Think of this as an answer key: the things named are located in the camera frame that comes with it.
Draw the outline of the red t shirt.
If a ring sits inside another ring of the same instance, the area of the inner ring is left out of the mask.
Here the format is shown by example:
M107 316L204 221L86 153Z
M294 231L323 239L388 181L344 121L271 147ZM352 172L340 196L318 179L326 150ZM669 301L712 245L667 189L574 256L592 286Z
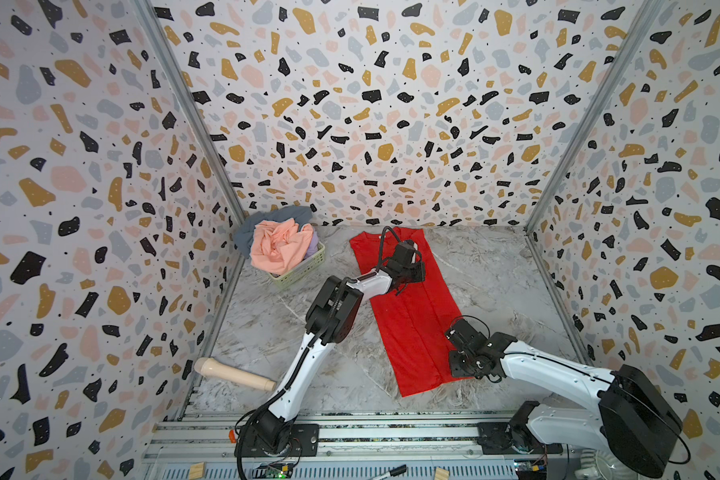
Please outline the red t shirt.
M423 255L425 279L399 295L376 296L370 304L397 386L403 397L455 380L449 366L453 350L445 333L461 316L422 230L396 227Z

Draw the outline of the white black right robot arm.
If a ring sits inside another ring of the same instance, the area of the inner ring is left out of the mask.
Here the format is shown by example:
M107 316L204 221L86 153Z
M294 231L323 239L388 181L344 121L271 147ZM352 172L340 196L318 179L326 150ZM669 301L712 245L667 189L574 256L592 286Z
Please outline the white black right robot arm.
M583 365L509 334L485 336L466 316L456 319L445 336L454 348L449 354L454 377L524 381L572 403L560 407L528 400L504 424L479 424L478 442L486 454L536 454L552 445L580 447L595 455L583 477L614 478L625 472L659 479L682 441L681 419L635 367Z

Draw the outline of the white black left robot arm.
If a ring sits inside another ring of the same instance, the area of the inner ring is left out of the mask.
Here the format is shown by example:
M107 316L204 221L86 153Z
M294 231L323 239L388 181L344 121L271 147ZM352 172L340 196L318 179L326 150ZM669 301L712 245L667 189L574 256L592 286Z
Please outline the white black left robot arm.
M363 303L399 293L425 278L422 248L386 227L379 237L377 262L369 271L354 278L326 279L307 311L304 336L282 381L266 402L242 416L245 422L239 426L235 458L248 457L247 448L253 448L255 456L289 451L304 397L328 354L352 330Z

